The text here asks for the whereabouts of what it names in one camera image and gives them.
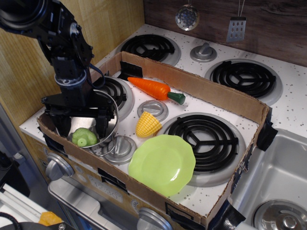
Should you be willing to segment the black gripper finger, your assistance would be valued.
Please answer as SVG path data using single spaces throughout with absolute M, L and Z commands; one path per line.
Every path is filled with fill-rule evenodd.
M 106 115 L 105 113 L 99 113 L 95 121 L 96 121 L 95 128 L 99 138 L 104 138 L 106 136 L 106 130 L 108 128 L 110 116 Z
M 53 124 L 55 125 L 58 134 L 62 137 L 67 137 L 71 130 L 71 117 L 68 113 L 63 114 L 49 114 Z

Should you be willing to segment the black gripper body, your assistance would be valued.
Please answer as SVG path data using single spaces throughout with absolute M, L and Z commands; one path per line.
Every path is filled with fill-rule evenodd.
M 115 118 L 115 102 L 107 95 L 99 93 L 89 84 L 84 89 L 63 88 L 60 94 L 43 97 L 45 113 L 53 119 L 64 120 L 71 117 Z

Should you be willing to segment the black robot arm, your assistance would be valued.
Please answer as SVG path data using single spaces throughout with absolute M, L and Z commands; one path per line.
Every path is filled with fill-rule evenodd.
M 104 138 L 116 105 L 95 91 L 90 75 L 93 48 L 73 14 L 58 0 L 3 0 L 0 26 L 36 39 L 54 68 L 60 93 L 41 101 L 59 134 L 68 136 L 73 117 L 89 117 L 95 119 L 96 132 Z

